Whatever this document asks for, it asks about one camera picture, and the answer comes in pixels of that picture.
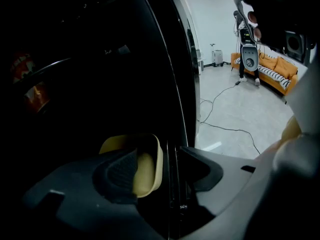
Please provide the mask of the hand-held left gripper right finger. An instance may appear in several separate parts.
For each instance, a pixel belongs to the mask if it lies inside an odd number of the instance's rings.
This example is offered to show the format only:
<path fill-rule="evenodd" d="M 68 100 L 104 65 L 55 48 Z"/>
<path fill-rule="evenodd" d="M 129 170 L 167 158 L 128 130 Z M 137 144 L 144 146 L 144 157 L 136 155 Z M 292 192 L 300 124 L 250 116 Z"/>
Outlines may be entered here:
<path fill-rule="evenodd" d="M 182 238 L 243 238 L 252 207 L 244 190 L 253 179 L 252 159 L 181 147 L 180 201 L 187 201 Z"/>

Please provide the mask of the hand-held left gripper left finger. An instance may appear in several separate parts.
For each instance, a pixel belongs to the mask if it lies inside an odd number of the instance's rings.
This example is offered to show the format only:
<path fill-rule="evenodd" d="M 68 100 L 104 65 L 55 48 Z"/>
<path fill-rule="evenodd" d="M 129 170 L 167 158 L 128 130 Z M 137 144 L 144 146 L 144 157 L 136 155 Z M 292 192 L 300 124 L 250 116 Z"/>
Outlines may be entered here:
<path fill-rule="evenodd" d="M 32 233 L 58 240 L 163 240 L 166 208 L 133 192 L 138 151 L 126 148 L 58 167 L 25 192 Z"/>

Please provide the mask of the person's right hand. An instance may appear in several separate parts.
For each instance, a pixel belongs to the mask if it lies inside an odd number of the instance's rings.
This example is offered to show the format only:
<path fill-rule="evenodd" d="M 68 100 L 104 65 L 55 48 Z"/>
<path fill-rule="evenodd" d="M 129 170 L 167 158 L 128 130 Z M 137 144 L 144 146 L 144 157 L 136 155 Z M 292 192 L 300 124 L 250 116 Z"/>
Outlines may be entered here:
<path fill-rule="evenodd" d="M 257 17 L 255 16 L 253 11 L 249 11 L 247 16 L 251 23 L 258 25 Z M 257 40 L 260 40 L 262 37 L 261 31 L 257 26 L 254 27 L 253 34 L 257 38 Z"/>

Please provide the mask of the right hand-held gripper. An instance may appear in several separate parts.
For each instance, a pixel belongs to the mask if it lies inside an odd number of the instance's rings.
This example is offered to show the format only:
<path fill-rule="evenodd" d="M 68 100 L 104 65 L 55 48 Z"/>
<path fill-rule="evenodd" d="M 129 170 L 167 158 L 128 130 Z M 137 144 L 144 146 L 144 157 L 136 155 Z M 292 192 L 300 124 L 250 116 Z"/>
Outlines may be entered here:
<path fill-rule="evenodd" d="M 260 0 L 261 44 L 297 62 L 309 62 L 318 42 L 318 0 Z"/>

